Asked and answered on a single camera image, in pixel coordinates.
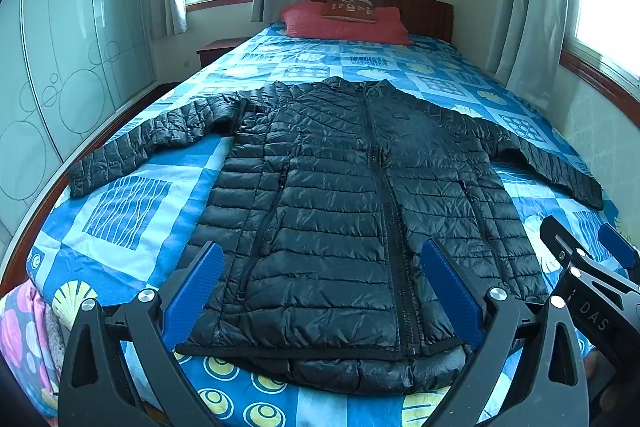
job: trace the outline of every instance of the sliding wardrobe door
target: sliding wardrobe door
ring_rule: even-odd
[[[153,83],[140,0],[0,2],[0,261],[44,186]]]
[[[62,163],[33,94],[22,45],[20,0],[0,2],[0,64],[0,248],[6,249],[31,203]]]
[[[151,83],[140,0],[22,0],[31,78],[66,159]]]

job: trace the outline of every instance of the jacket hem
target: jacket hem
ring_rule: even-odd
[[[420,348],[420,353],[412,357],[404,357],[399,348],[386,349],[385,347],[334,347],[327,349],[314,348],[277,348],[277,347],[216,347],[196,346],[194,344],[178,344],[175,352],[181,355],[193,355],[196,357],[226,358],[260,358],[260,359],[291,359],[291,360],[386,360],[396,361],[428,357],[441,353],[448,349],[458,347],[464,342],[451,337],[429,346]]]

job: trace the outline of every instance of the jacket sleeve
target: jacket sleeve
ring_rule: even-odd
[[[492,160],[502,159],[527,166],[580,203],[602,210],[602,188],[590,176],[492,121],[469,117],[465,120],[467,132],[471,131],[480,140]]]
[[[252,100],[256,98],[247,92],[216,94],[144,121],[71,166],[70,197],[79,198],[131,174],[162,150],[190,146],[210,133],[234,134],[242,114],[257,110]]]

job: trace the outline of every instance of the bed frame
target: bed frame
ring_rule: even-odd
[[[451,42],[453,32],[453,6],[445,2],[436,0],[370,0],[377,7],[395,6],[400,10],[400,18],[409,33],[435,37],[446,42]],[[114,115],[114,118],[104,126],[100,136],[82,148],[76,159],[81,158],[89,151],[100,147],[114,134],[121,126],[127,123],[137,113],[147,105],[155,102],[160,96],[167,92],[173,85],[162,85],[159,89],[148,93],[142,100],[138,100],[128,111]],[[18,229],[19,238],[14,251],[8,261],[6,270],[0,276],[0,297],[12,290],[18,284],[27,280],[26,259],[35,242],[36,236],[49,216],[53,205],[62,194],[66,186],[66,172],[62,172],[55,181],[52,188],[44,195],[42,203],[35,212],[28,217],[28,222],[21,229]]]
[[[375,7],[395,6],[400,9],[402,24],[409,33],[436,37],[451,42],[453,6],[436,0],[370,0]]]

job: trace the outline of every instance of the colorful blanket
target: colorful blanket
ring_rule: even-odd
[[[62,338],[47,309],[31,281],[0,299],[0,353],[31,403],[56,425]]]
[[[290,39],[273,25],[167,93],[116,136],[162,111],[199,96],[261,87],[265,82],[315,82],[386,78],[399,89],[475,118],[486,118],[552,152],[584,172],[572,147],[532,107],[485,76],[455,48],[412,36],[415,46]],[[230,138],[208,136],[185,150],[160,153],[133,174],[78,200],[64,194],[50,214],[28,260],[28,273],[66,327],[80,303],[129,301],[141,289],[158,288],[172,272],[204,209]],[[618,224],[607,200],[593,212],[507,165],[496,166],[512,196],[543,268],[549,289],[559,266],[542,245],[540,222],[552,214],[596,256],[619,265],[600,247],[600,224]],[[590,346],[581,337],[583,352]],[[141,395],[154,403],[134,350],[126,350]],[[211,357],[180,357],[194,388],[225,424],[233,426],[419,426],[446,389],[411,396],[364,398],[287,385]],[[483,417],[495,414],[513,377],[517,355],[505,365]]]

